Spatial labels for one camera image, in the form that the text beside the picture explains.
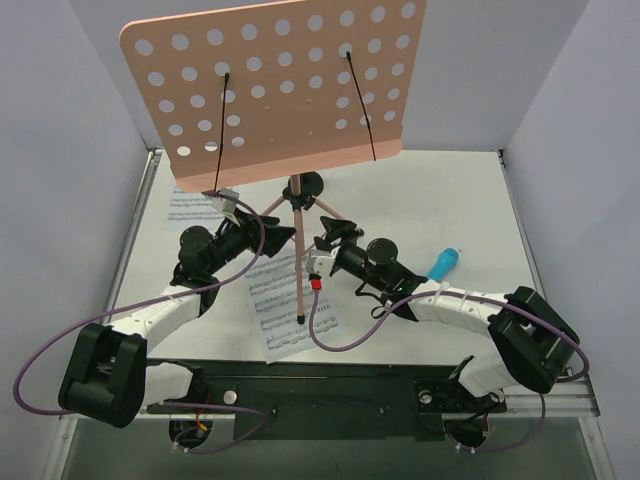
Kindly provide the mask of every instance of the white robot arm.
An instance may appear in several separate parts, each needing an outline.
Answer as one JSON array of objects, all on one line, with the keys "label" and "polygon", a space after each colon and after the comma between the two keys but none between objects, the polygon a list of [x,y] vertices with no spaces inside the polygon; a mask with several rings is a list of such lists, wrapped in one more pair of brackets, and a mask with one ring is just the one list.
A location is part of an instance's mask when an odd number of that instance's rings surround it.
[{"label": "white robot arm", "polygon": [[[326,278],[339,270],[356,276],[363,282],[356,295],[373,297],[382,304],[372,310],[372,316],[376,310],[384,310],[411,295],[434,292],[410,300],[394,313],[412,321],[443,323],[493,340],[495,351],[466,358],[455,372],[458,384],[475,398],[512,385],[547,393],[573,350],[554,334],[530,325],[524,317],[488,302],[470,301],[468,297],[497,300],[521,308],[579,343],[575,332],[528,287],[519,287],[508,294],[452,288],[416,275],[399,263],[398,249],[390,240],[373,240],[365,251],[355,243],[360,231],[353,222],[328,217],[322,217],[321,221],[327,234],[324,239],[315,239],[317,249],[310,253],[307,261],[312,280]],[[375,288],[380,294],[364,293],[365,286]]]},{"label": "white robot arm", "polygon": [[[180,237],[179,263],[164,292],[170,298],[144,307],[108,325],[89,324],[78,334],[58,403],[116,427],[128,425],[141,407],[169,399],[204,403],[207,387],[200,368],[182,362],[147,366],[147,354],[185,323],[214,303],[218,280],[213,275],[249,249],[258,251],[260,224],[236,209],[215,235],[191,227]],[[272,257],[295,234],[275,217],[260,217],[262,254]],[[199,293],[179,296],[198,289]]]}]

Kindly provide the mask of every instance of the music stand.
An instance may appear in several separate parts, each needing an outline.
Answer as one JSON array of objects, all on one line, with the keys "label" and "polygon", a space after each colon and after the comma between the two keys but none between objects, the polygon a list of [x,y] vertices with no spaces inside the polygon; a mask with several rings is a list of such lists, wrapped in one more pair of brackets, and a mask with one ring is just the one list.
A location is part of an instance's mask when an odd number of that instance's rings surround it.
[{"label": "music stand", "polygon": [[[264,214],[292,203],[301,323],[300,199],[310,195],[344,218],[317,198],[322,179],[313,171],[370,161],[372,149],[377,158],[402,150],[425,9],[426,0],[292,0],[136,21],[120,34],[182,190],[290,176],[283,197]],[[222,121],[227,130],[218,164]]]}]

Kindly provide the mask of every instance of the sheet music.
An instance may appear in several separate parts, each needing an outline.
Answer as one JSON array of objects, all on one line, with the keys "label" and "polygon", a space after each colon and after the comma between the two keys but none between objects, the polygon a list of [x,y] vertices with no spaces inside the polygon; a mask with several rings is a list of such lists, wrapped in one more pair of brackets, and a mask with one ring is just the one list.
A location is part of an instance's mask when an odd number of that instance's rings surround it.
[{"label": "sheet music", "polygon": [[[304,280],[307,323],[297,321],[295,249],[286,246],[274,258],[261,257],[245,274],[245,290],[251,316],[259,333],[267,363],[316,348],[309,336],[309,312],[313,290]],[[314,330],[325,343],[338,343],[344,327],[327,292],[322,290],[314,319]]]},{"label": "sheet music", "polygon": [[165,229],[171,231],[185,230],[194,225],[201,225],[215,230],[224,217],[211,206],[211,200],[201,193],[183,192],[173,181],[171,199],[167,208]]}]

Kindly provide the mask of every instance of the red connector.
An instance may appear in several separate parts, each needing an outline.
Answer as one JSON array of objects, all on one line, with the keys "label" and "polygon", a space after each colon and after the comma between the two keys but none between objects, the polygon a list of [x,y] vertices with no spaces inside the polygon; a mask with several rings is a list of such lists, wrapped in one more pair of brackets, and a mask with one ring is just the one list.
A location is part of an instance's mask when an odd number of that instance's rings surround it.
[{"label": "red connector", "polygon": [[322,278],[318,275],[309,275],[309,280],[311,280],[311,288],[313,290],[322,290]]}]

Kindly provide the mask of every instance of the white cable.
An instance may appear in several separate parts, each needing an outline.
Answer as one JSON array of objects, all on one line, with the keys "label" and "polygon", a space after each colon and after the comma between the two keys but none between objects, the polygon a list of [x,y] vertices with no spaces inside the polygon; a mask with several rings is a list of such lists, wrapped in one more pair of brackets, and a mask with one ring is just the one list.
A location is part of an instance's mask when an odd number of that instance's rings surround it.
[{"label": "white cable", "polygon": [[436,294],[433,296],[433,310],[436,314],[436,317],[438,317],[438,321],[440,323],[445,323],[442,321],[442,317],[440,316],[440,313],[438,312],[438,300],[440,299],[440,294],[444,291],[444,290],[448,290],[449,287],[451,285],[449,284],[449,282],[442,282],[440,284],[440,287],[438,288],[438,291],[436,292]]},{"label": "white cable", "polygon": [[465,320],[465,316],[462,313],[462,308],[464,307],[464,302],[467,301],[467,297],[472,293],[473,293],[472,290],[465,290],[464,295],[462,295],[462,298],[460,299],[460,308],[458,308],[458,313],[460,314],[460,317],[462,318],[463,322],[465,322],[466,320]]},{"label": "white cable", "polygon": [[165,295],[165,297],[167,297],[169,300],[171,300],[174,304],[180,306],[180,301],[177,300],[176,298],[173,298],[173,295]]}]

